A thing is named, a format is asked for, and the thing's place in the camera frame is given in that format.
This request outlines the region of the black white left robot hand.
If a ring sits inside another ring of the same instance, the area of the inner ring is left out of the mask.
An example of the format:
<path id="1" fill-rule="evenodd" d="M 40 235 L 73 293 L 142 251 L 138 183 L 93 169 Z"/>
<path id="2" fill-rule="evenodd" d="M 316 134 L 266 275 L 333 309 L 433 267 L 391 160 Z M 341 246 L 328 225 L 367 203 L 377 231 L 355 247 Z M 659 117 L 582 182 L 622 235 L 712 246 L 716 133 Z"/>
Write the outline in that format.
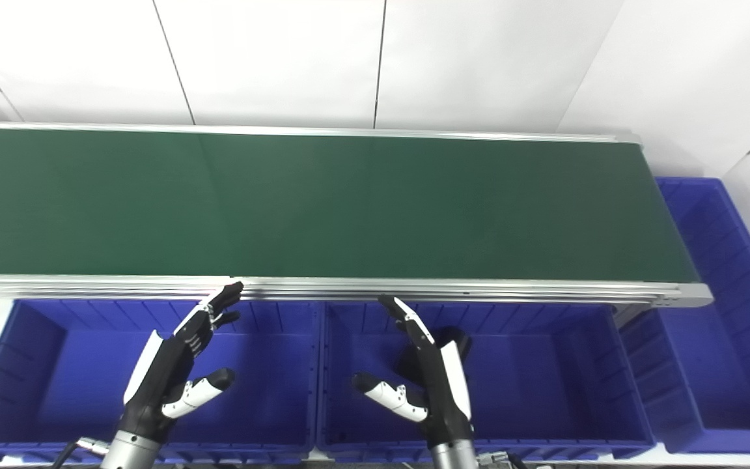
<path id="1" fill-rule="evenodd" d="M 151 333 L 125 389 L 118 431 L 163 444 L 178 418 L 235 383 L 236 373 L 227 367 L 196 379 L 189 374 L 216 330 L 240 317 L 227 309 L 240 300 L 242 290 L 241 281 L 224 285 L 199 301 L 168 338 Z"/>

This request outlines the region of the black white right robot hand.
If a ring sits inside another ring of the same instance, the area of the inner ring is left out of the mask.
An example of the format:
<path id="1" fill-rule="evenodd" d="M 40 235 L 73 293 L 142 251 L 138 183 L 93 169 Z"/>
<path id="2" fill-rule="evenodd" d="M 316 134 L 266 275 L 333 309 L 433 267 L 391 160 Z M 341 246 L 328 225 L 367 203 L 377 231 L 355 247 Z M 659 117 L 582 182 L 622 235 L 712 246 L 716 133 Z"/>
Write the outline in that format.
<path id="1" fill-rule="evenodd" d="M 381 294 L 378 302 L 409 338 L 394 371 L 416 389 L 384 380 L 369 372 L 352 377 L 355 389 L 390 412 L 419 425 L 429 448 L 453 446 L 473 439 L 471 403 L 462 362 L 471 349 L 471 338 L 459 327 L 438 330 L 399 297 Z"/>

